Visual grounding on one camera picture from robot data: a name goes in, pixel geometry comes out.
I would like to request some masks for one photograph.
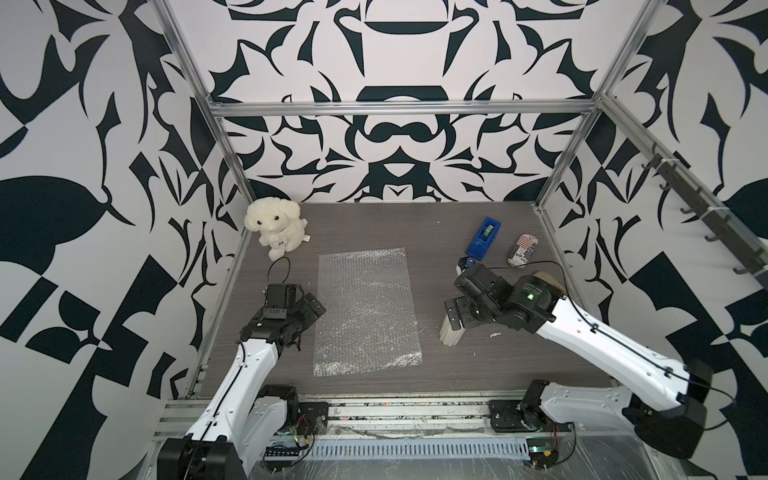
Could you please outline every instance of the metal grate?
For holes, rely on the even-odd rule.
[[[317,440],[309,460],[418,460],[428,458],[506,458],[528,460],[525,439]]]

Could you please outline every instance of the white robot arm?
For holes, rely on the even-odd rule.
[[[559,343],[614,377],[612,389],[535,380],[514,411],[492,415],[498,432],[524,432],[551,423],[583,422],[632,428],[648,445],[690,458],[704,431],[712,369],[662,356],[594,318],[535,276],[512,286],[481,263],[456,279],[464,296],[445,302],[453,326],[497,323]]]
[[[237,354],[205,412],[182,439],[168,439],[157,456],[160,480],[245,480],[270,437],[286,419],[296,424],[296,389],[263,387],[287,346],[326,312],[301,285],[274,283],[264,307],[240,331]]]

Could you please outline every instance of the can label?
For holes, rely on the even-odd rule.
[[[507,256],[509,266],[524,266],[528,263],[528,258],[531,257],[531,253],[536,249],[537,243],[538,238],[528,233],[523,233],[512,247],[512,252]]]

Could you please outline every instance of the cable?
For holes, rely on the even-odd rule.
[[[571,453],[569,453],[569,454],[568,454],[568,456],[567,456],[567,457],[565,457],[565,458],[563,458],[562,460],[557,460],[557,461],[554,463],[553,467],[554,467],[555,465],[560,465],[561,463],[566,463],[566,462],[568,461],[568,459],[569,459],[570,457],[572,457],[572,456],[573,456],[574,452],[576,452],[576,425],[574,425],[574,423],[573,423],[573,422],[571,422],[571,430],[573,430],[573,431],[574,431],[574,446],[573,446],[573,448],[571,449]]]
[[[299,462],[301,462],[302,460],[304,460],[304,459],[306,458],[306,456],[307,456],[307,455],[309,455],[310,453],[312,453],[312,447],[313,447],[313,446],[315,446],[315,437],[317,437],[317,435],[315,435],[315,429],[314,429],[314,428],[312,428],[312,430],[311,430],[311,431],[312,431],[312,445],[310,445],[310,449],[306,451],[306,453],[304,454],[304,456],[302,456],[301,458],[299,458],[298,460],[296,460],[296,461],[295,461],[293,464],[291,464],[291,466],[292,466],[292,467],[295,467],[296,465],[298,465],[298,464],[299,464]]]
[[[683,380],[684,382],[688,382],[691,385],[701,386],[701,387],[704,387],[705,389],[708,389],[710,391],[722,393],[723,395],[727,396],[730,399],[730,404],[728,406],[732,405],[734,408],[736,408],[736,399],[731,394],[729,394],[728,392],[724,392],[721,389],[716,389],[715,387],[713,387],[711,385],[707,385],[706,383],[697,382],[696,380],[691,380],[690,378],[687,379],[687,378],[685,378],[683,376],[679,376],[675,372],[671,372],[668,368],[659,365],[658,363],[656,363],[652,359],[649,359],[648,357],[646,357],[642,353],[638,352],[637,350],[633,349],[632,347],[630,347],[626,343],[622,342],[621,340],[617,339],[616,337],[611,336],[608,333],[600,330],[600,326],[597,323],[591,323],[589,320],[587,320],[587,318],[581,313],[581,311],[578,309],[578,307],[574,303],[573,299],[571,298],[571,293],[568,290],[568,278],[565,276],[565,269],[563,268],[563,266],[560,263],[558,263],[558,262],[556,262],[554,260],[539,260],[537,262],[528,262],[528,263],[526,263],[523,266],[523,268],[525,268],[528,265],[533,265],[535,263],[554,263],[555,265],[558,266],[558,268],[560,268],[560,273],[563,276],[563,284],[565,285],[565,295],[568,297],[568,300],[571,302],[571,305],[574,307],[574,310],[576,311],[576,313],[578,313],[578,315],[581,317],[581,319],[584,320],[584,323],[589,325],[590,330],[593,333],[599,332],[599,333],[605,335],[609,339],[611,339],[614,342],[618,343],[619,345],[623,346],[625,349],[627,349],[630,352],[634,353],[635,355],[639,356],[640,358],[642,358],[646,362],[650,363],[651,365],[655,366],[659,370],[664,371],[664,375],[673,376],[673,377],[675,377],[677,379]],[[519,268],[519,267],[516,267],[516,266],[492,266],[492,267],[489,267],[488,269],[489,270],[503,270],[503,269],[516,269],[516,268]],[[708,429],[704,429],[704,430],[706,430],[706,431],[714,430],[714,429],[717,429],[717,428],[725,425],[726,423],[728,423],[728,419],[725,419],[722,422],[718,423],[717,425],[709,427]]]
[[[286,273],[286,277],[280,283],[285,283],[286,280],[288,280],[288,276],[290,275],[290,258],[288,258],[288,257],[280,257],[277,260],[273,261],[272,265],[270,265],[270,269],[266,271],[266,282],[267,282],[267,284],[270,283],[270,272],[272,272],[272,267],[275,266],[275,263],[281,261],[283,258],[288,260],[288,272]]]
[[[242,342],[238,342],[238,343],[240,344],[240,348],[243,350],[243,361],[245,362],[245,347],[243,346]],[[194,454],[197,452],[197,448],[200,446],[200,442],[202,442],[202,440],[205,438],[205,435],[208,433],[208,430],[210,429],[210,427],[216,422],[216,415],[219,414],[219,408],[221,407],[221,403],[227,397],[227,393],[230,392],[230,389],[232,389],[232,385],[234,385],[235,381],[237,380],[237,376],[240,374],[240,370],[242,369],[243,369],[243,366],[240,365],[240,367],[237,369],[237,373],[235,373],[235,378],[232,380],[232,383],[230,383],[230,386],[227,387],[227,391],[224,392],[224,394],[221,396],[221,400],[219,400],[219,404],[216,406],[216,410],[214,410],[214,414],[210,422],[208,423],[208,426],[205,428],[203,435],[200,436],[200,440],[198,441],[198,443],[195,444],[194,449],[192,449],[192,453],[190,454],[190,462],[187,464],[187,470],[184,472],[184,480],[187,480],[187,476],[190,473],[190,467],[192,466],[192,461],[194,461]]]
[[[240,366],[237,368],[237,372],[235,373],[235,378],[232,379],[232,383],[230,383],[230,386],[227,387],[227,390],[221,396],[221,400],[219,400],[219,404],[216,406],[216,409],[214,410],[214,420],[216,418],[216,415],[219,415],[219,408],[221,407],[221,403],[227,397],[227,393],[229,393],[230,390],[232,389],[232,385],[234,385],[235,382],[237,381],[237,377],[240,375],[240,370],[243,369],[242,363],[245,362],[245,347],[243,346],[243,342],[238,342],[238,344],[240,345],[240,348],[243,350],[243,360],[240,362]]]

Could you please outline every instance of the plush toy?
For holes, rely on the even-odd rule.
[[[248,206],[245,227],[261,232],[259,243],[269,245],[270,259],[281,258],[295,250],[304,240],[306,220],[300,219],[299,204],[277,197],[260,198]]]

